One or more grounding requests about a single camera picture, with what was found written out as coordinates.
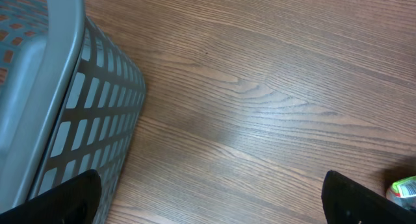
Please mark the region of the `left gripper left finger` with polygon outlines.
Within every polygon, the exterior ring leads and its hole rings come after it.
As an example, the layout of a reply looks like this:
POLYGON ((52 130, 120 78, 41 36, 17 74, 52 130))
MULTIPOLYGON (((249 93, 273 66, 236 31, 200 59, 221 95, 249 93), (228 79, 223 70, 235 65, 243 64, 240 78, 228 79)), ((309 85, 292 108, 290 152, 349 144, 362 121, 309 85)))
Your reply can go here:
POLYGON ((101 199, 101 179, 89 169, 1 214, 1 224, 93 223, 101 199))

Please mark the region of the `green snack packet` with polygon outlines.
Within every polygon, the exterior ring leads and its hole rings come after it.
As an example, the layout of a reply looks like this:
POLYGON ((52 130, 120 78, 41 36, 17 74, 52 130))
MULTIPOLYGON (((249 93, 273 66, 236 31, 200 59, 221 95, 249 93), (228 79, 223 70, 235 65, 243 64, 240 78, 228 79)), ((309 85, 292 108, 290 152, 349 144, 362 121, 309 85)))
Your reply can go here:
POLYGON ((395 204, 415 212, 415 176, 398 180, 387 189, 386 198, 395 204))

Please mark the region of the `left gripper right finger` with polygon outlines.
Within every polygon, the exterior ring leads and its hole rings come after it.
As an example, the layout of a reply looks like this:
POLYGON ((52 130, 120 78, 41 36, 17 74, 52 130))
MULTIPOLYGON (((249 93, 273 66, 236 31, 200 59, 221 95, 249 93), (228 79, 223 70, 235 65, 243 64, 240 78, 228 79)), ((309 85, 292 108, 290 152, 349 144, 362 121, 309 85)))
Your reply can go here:
POLYGON ((322 206, 328 223, 415 224, 415 212, 388 200, 337 171, 327 172, 322 206))

